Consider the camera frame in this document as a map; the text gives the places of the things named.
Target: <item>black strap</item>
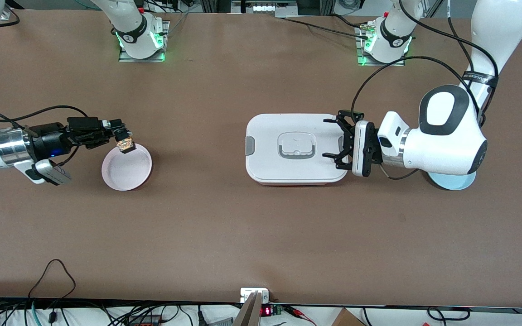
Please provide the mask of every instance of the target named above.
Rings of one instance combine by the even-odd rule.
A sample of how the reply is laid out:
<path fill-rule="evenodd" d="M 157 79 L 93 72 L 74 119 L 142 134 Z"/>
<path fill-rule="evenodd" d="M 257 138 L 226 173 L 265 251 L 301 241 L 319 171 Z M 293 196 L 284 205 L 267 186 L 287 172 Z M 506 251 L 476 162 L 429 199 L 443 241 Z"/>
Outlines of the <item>black strap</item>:
<path fill-rule="evenodd" d="M 383 20 L 382 24 L 380 24 L 380 31 L 382 32 L 383 38 L 388 40 L 388 43 L 390 44 L 390 46 L 392 48 L 399 48 L 400 46 L 402 46 L 402 44 L 406 43 L 406 41 L 408 41 L 408 39 L 412 35 L 412 33 L 410 33 L 410 34 L 408 34 L 406 36 L 403 36 L 403 37 L 399 37 L 399 36 L 393 35 L 386 28 L 386 20 Z"/>
<path fill-rule="evenodd" d="M 466 81 L 484 83 L 485 85 L 491 86 L 493 88 L 497 87 L 497 83 L 499 83 L 499 77 L 483 74 L 482 72 L 466 71 L 464 72 L 464 75 L 462 75 L 462 79 Z"/>
<path fill-rule="evenodd" d="M 138 39 L 138 37 L 141 36 L 146 31 L 146 27 L 147 27 L 148 23 L 146 21 L 146 17 L 144 17 L 144 15 L 141 15 L 141 16 L 142 16 L 142 22 L 133 31 L 124 33 L 122 31 L 114 29 L 116 31 L 116 33 L 118 33 L 118 36 L 120 37 L 120 39 L 122 39 L 125 43 L 136 43 L 136 40 Z"/>

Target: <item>brown table surface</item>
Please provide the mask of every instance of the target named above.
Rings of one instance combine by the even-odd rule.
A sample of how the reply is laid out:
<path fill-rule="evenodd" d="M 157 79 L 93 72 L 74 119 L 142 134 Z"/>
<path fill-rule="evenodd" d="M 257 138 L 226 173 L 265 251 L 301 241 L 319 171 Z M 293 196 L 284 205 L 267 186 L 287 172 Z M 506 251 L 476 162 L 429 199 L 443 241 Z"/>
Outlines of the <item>brown table surface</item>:
<path fill-rule="evenodd" d="M 64 104 L 122 118 L 154 167 L 132 192 L 102 180 L 113 145 L 79 151 L 67 186 L 0 171 L 0 296 L 27 295 L 61 258 L 78 282 L 72 297 L 236 301 L 240 287 L 263 286 L 280 302 L 522 307 L 522 42 L 502 73 L 484 127 L 489 151 L 468 190 L 439 190 L 422 173 L 392 181 L 378 169 L 329 186 L 267 187 L 245 171 L 247 122 L 349 109 L 376 69 L 357 65 L 353 39 L 265 15 L 189 14 L 166 62 L 131 64 L 116 61 L 102 12 L 20 16 L 0 29 L 0 112 Z M 333 17 L 306 20 L 351 31 Z M 468 24 L 456 21 L 463 37 Z M 415 34 L 411 54 L 466 68 L 456 42 Z M 357 110 L 377 125 L 389 110 L 417 125 L 423 95 L 458 81 L 416 61 L 374 78 Z M 35 295 L 69 287 L 56 265 Z"/>

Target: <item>silver cylinder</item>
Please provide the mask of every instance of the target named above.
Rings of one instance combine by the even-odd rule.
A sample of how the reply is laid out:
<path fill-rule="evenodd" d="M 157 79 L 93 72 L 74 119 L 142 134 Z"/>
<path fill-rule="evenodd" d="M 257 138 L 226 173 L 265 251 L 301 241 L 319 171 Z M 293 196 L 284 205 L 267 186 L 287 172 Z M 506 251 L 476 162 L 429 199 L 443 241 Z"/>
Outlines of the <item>silver cylinder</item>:
<path fill-rule="evenodd" d="M 410 133 L 411 128 L 408 128 L 402 134 L 402 139 L 400 140 L 400 148 L 398 149 L 398 155 L 396 156 L 386 156 L 382 154 L 382 161 L 385 165 L 392 165 L 393 167 L 404 167 L 404 144 L 406 144 L 406 136 Z"/>
<path fill-rule="evenodd" d="M 0 156 L 8 165 L 32 159 L 29 136 L 20 129 L 0 130 Z"/>

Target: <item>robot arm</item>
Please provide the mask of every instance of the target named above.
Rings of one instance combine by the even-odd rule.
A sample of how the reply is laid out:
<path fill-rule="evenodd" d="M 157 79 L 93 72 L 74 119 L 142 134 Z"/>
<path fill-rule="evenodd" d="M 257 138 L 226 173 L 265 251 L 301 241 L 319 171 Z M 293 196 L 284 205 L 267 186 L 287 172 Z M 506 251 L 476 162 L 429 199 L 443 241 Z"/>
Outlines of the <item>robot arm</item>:
<path fill-rule="evenodd" d="M 59 122 L 21 128 L 0 128 L 0 169 L 15 167 L 33 183 L 65 184 L 71 180 L 62 164 L 50 158 L 68 154 L 72 147 L 87 149 L 116 139 L 120 152 L 136 148 L 132 134 L 121 120 L 98 120 L 96 117 L 68 118 Z"/>
<path fill-rule="evenodd" d="M 500 72 L 522 39 L 522 0 L 479 0 L 472 16 L 472 35 L 472 42 L 491 54 Z M 469 66 L 464 78 L 472 81 L 470 89 L 482 107 L 495 85 L 495 68 L 475 48 L 472 62 L 474 71 Z M 462 85 L 429 91 L 420 102 L 418 122 L 418 128 L 411 129 L 397 113 L 386 114 L 378 132 L 385 163 L 446 175 L 468 175 L 479 168 L 487 140 Z"/>
<path fill-rule="evenodd" d="M 392 0 L 394 6 L 387 16 L 378 17 L 368 23 L 364 51 L 379 62 L 388 63 L 401 58 L 408 50 L 412 41 L 412 32 L 416 23 L 408 18 L 398 4 Z M 422 0 L 402 0 L 404 8 L 416 19 L 423 15 Z"/>
<path fill-rule="evenodd" d="M 114 26 L 120 46 L 132 58 L 148 58 L 164 46 L 162 18 L 140 13 L 134 0 L 92 0 Z"/>

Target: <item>red digital display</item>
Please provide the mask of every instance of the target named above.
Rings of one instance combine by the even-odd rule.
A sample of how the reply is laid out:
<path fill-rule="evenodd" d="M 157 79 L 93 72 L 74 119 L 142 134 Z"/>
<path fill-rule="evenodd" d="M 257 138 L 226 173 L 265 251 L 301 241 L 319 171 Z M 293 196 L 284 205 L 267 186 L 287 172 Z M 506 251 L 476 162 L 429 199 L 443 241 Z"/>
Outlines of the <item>red digital display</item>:
<path fill-rule="evenodd" d="M 263 306 L 261 308 L 260 313 L 261 313 L 261 317 L 273 316 L 273 309 L 271 308 L 271 305 Z"/>

